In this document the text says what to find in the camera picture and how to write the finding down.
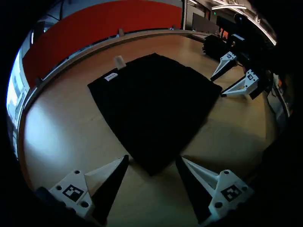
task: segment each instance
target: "clothing tag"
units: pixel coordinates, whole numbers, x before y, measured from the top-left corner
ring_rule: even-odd
[[[116,73],[111,73],[111,74],[109,74],[108,76],[106,76],[105,79],[106,79],[107,81],[110,81],[112,78],[115,78],[115,77],[117,77],[117,76],[118,76],[118,74],[116,74]]]

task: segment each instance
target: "black cloth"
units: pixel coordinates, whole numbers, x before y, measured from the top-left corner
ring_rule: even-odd
[[[111,73],[118,76],[107,81]],[[185,148],[222,90],[156,53],[113,69],[88,87],[114,134],[150,175]]]

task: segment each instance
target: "white plastic part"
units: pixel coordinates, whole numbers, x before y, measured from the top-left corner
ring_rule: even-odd
[[[259,78],[257,75],[250,69],[246,72],[244,79],[239,81],[231,88],[225,90],[222,94],[226,96],[249,95],[258,87],[258,80]]]
[[[211,216],[201,226],[223,218],[254,194],[254,190],[229,169],[217,174],[185,158],[182,160],[212,197],[208,206]]]
[[[220,63],[211,77],[219,73],[219,71],[222,70],[222,68],[224,68],[228,64],[228,62],[236,61],[236,60],[237,60],[237,56],[235,54],[233,54],[231,51],[227,52],[225,55],[223,55],[220,58]]]
[[[91,196],[114,172],[123,158],[86,174],[75,170],[52,187],[49,192],[58,201],[64,202],[67,208],[74,209],[77,215],[82,218],[88,218],[95,207]]]

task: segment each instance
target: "red wall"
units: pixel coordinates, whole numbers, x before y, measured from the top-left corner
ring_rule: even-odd
[[[125,32],[181,26],[182,9],[146,0],[121,0],[80,10],[52,26],[28,50],[23,68],[30,87],[60,61],[100,39]]]

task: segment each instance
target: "table surface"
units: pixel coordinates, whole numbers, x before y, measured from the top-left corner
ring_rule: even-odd
[[[34,188],[51,188],[75,169],[89,172],[128,154],[87,87],[115,67],[115,56],[128,62],[156,52],[210,78],[218,63],[202,53],[202,46],[178,35],[144,38],[94,54],[52,82],[26,116],[24,161]],[[224,89],[242,76],[237,66],[215,83]],[[243,177],[260,163],[262,151],[272,143],[273,121],[262,95],[254,100],[219,98],[182,155],[213,171],[228,168]],[[175,164],[150,177],[130,159],[108,226],[196,226]]]

